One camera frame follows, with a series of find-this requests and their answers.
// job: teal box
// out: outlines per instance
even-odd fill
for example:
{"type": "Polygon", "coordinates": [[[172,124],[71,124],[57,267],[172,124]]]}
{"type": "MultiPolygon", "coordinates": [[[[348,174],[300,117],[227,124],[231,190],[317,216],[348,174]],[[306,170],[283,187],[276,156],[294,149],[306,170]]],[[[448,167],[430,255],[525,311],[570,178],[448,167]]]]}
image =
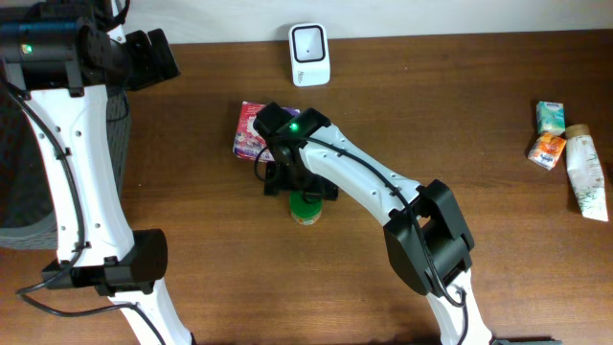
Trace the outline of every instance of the teal box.
{"type": "Polygon", "coordinates": [[[552,102],[539,102],[536,105],[536,123],[538,134],[550,132],[556,136],[562,135],[566,130],[564,124],[564,104],[552,102]]]}

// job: table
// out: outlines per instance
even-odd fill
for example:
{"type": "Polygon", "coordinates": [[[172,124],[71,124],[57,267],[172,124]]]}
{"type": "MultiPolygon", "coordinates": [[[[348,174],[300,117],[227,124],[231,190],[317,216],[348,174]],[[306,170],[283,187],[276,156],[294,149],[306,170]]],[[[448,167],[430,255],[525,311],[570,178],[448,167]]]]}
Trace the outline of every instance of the table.
{"type": "MultiPolygon", "coordinates": [[[[199,344],[366,344],[437,339],[425,298],[388,264],[380,226],[341,194],[316,225],[264,197],[232,154],[242,101],[315,107],[383,164],[454,192],[476,241],[473,286],[500,337],[613,338],[613,227],[583,218],[564,161],[526,159],[534,105],[590,126],[613,210],[613,31],[440,35],[329,43],[328,85],[297,88],[286,42],[174,46],[182,77],[130,95],[123,206],[161,228],[172,301],[199,344]]],[[[52,251],[0,252],[4,343],[134,344],[119,313],[60,319],[12,292],[52,251]]],[[[94,289],[42,291],[52,306],[107,305],[94,289]]]]}

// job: orange box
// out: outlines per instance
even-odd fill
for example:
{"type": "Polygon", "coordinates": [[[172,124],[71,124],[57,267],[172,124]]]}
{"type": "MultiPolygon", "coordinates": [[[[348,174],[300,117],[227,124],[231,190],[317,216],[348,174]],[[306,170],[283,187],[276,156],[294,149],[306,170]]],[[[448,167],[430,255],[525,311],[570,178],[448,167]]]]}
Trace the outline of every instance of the orange box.
{"type": "Polygon", "coordinates": [[[551,133],[544,133],[534,143],[533,149],[528,154],[528,159],[547,170],[551,170],[556,166],[565,146],[566,140],[551,133]]]}

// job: brown bottle cap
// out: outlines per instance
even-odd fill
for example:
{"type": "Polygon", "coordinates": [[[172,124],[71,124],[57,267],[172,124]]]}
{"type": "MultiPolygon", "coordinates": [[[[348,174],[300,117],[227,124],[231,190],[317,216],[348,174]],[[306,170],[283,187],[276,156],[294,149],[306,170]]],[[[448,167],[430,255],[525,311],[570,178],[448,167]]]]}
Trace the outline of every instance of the brown bottle cap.
{"type": "Polygon", "coordinates": [[[590,128],[584,124],[566,127],[566,140],[580,135],[590,135],[590,128]]]}

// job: plastic bin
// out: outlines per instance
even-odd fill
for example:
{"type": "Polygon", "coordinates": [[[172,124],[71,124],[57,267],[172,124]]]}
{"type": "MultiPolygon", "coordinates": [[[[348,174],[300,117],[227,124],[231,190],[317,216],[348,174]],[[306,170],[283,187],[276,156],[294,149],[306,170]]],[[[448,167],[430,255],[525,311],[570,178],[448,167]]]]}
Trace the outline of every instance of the plastic bin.
{"type": "MultiPolygon", "coordinates": [[[[38,143],[18,105],[0,90],[0,246],[56,249],[57,224],[38,143]]],[[[118,195],[131,117],[124,93],[109,97],[106,136],[118,195]]]]}

